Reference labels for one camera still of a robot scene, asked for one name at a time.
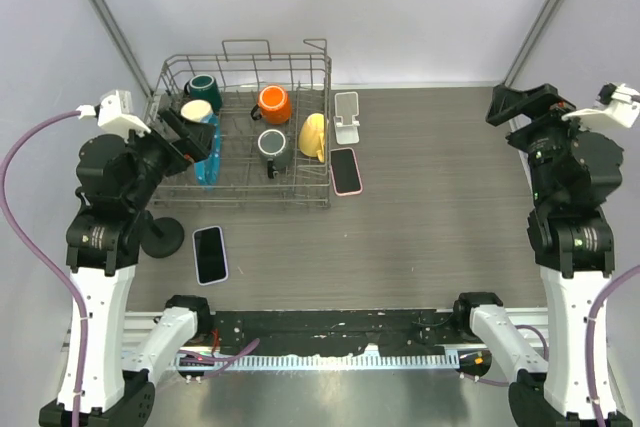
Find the black round-base phone stand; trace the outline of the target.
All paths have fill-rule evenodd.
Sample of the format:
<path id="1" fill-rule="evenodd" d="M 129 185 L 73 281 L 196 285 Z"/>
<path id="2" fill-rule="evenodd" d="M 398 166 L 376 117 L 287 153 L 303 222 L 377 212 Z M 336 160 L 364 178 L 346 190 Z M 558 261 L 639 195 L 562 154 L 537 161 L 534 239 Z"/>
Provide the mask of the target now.
<path id="1" fill-rule="evenodd" d="M 141 234 L 141 248 L 146 255 L 156 259 L 167 258 L 180 249 L 184 238 L 184 227 L 177 219 L 154 218 L 146 213 Z"/>

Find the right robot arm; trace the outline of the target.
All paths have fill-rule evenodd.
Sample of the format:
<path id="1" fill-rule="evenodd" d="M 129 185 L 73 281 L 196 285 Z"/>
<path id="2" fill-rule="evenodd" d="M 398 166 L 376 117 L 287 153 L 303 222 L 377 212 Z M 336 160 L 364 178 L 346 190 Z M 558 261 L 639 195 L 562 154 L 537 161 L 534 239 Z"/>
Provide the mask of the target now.
<path id="1" fill-rule="evenodd" d="M 451 327 L 479 339 L 508 383 L 520 426 L 626 426 L 611 390 L 606 302 L 621 284 L 614 234 L 603 204 L 622 182 L 623 150 L 605 135 L 630 128 L 639 94 L 608 83 L 591 108 L 578 108 L 549 84 L 529 90 L 497 85 L 486 120 L 526 124 L 507 136 L 527 158 L 533 208 L 527 234 L 547 299 L 548 336 L 536 351 L 492 293 L 463 293 Z"/>

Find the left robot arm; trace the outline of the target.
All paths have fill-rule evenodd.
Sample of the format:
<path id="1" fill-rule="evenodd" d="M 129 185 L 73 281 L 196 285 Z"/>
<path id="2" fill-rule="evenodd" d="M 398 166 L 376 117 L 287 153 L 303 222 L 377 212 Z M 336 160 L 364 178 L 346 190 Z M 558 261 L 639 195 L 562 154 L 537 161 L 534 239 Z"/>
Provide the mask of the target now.
<path id="1" fill-rule="evenodd" d="M 176 134 L 102 134 L 79 151 L 75 194 L 81 206 L 67 233 L 66 263 L 84 302 L 72 313 L 67 372 L 55 400 L 41 408 L 42 426 L 69 426 L 80 403 L 82 426 L 143 426 L 156 386 L 186 343 L 205 344 L 213 332 L 206 299 L 174 295 L 133 353 L 123 355 L 125 307 L 139 255 L 166 258 L 185 240 L 174 218 L 147 209 L 161 181 L 186 171 L 213 150 L 215 128 L 175 110 L 161 111 Z"/>

